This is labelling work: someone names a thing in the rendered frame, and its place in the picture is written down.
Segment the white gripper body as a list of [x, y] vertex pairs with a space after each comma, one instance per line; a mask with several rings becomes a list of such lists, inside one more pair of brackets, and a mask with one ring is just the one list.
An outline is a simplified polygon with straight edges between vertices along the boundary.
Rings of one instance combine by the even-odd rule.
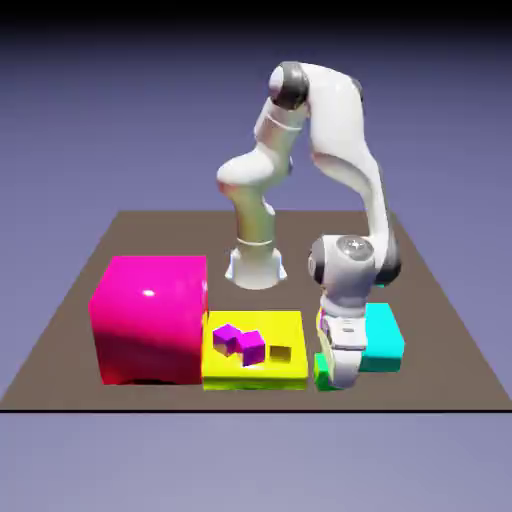
[[366, 319], [318, 313], [317, 334], [327, 363], [329, 384], [336, 389], [354, 385], [367, 348]]

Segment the small purple cube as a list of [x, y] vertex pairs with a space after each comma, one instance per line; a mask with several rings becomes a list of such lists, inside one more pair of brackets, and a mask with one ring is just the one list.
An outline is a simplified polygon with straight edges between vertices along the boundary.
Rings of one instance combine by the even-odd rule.
[[247, 367], [265, 360], [266, 344], [258, 330], [242, 332], [237, 338], [237, 353], [242, 366]]
[[231, 324], [224, 324], [212, 331], [213, 348], [229, 357], [238, 352], [238, 338], [241, 331]]

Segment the large green box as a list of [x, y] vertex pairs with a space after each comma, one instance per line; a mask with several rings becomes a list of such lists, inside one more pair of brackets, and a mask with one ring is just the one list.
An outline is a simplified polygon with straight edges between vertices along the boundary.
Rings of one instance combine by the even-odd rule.
[[314, 356], [314, 382], [318, 391], [337, 391], [330, 381], [329, 368], [325, 355], [317, 352]]

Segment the large cyan box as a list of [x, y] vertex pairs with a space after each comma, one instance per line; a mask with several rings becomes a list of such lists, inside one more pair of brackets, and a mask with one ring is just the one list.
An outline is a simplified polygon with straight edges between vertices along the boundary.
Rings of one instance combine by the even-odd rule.
[[400, 370], [405, 341], [388, 303], [366, 307], [367, 347], [362, 353], [360, 372], [395, 373]]

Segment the large yellow box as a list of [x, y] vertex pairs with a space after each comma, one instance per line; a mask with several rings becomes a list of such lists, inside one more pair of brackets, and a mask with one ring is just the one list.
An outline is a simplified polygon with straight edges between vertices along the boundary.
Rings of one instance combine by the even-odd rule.
[[[214, 332], [231, 325], [245, 334], [257, 331], [264, 356], [231, 353]], [[306, 387], [308, 359], [302, 315], [298, 311], [213, 311], [202, 347], [202, 380], [206, 390], [295, 390]]]

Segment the large pink box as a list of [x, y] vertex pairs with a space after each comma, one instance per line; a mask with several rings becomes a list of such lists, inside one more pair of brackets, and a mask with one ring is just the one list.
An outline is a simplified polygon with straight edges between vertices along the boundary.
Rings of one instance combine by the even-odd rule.
[[88, 311], [105, 385], [202, 382], [207, 258], [111, 258]]

